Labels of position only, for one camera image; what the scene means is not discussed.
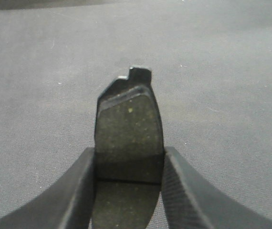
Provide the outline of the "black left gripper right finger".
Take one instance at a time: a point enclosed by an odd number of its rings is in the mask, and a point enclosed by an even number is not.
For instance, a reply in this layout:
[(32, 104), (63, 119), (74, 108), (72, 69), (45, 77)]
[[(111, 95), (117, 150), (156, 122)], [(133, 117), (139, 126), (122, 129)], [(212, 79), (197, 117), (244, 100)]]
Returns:
[(222, 193), (165, 147), (162, 199), (171, 229), (272, 229), (272, 220)]

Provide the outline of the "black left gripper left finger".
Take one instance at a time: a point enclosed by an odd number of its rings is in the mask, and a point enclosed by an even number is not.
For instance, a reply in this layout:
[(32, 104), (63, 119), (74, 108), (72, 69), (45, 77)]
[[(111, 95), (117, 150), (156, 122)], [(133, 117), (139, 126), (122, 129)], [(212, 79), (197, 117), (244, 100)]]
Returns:
[(94, 149), (86, 148), (47, 190), (0, 218), (0, 229), (87, 229), (94, 204)]

